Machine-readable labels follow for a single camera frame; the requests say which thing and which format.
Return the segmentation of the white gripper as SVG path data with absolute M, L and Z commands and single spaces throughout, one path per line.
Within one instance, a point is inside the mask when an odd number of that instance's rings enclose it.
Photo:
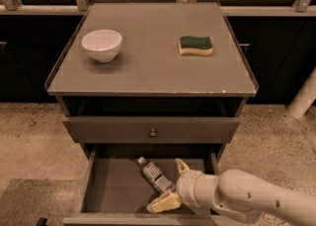
M 147 210 L 160 213 L 177 209 L 182 203 L 195 213 L 215 210 L 219 198 L 219 176 L 191 170 L 181 158 L 176 158 L 175 162 L 180 175 L 176 183 L 177 193 L 165 191 L 147 205 Z

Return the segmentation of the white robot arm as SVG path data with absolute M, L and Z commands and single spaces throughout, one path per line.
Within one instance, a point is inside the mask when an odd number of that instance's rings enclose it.
M 176 189 L 151 201 L 149 211 L 185 205 L 244 224 L 267 213 L 292 226 L 316 226 L 314 129 L 303 126 L 315 100 L 315 74 L 292 86 L 297 92 L 285 106 L 244 107 L 242 124 L 223 151 L 217 173 L 193 170 L 178 158 Z

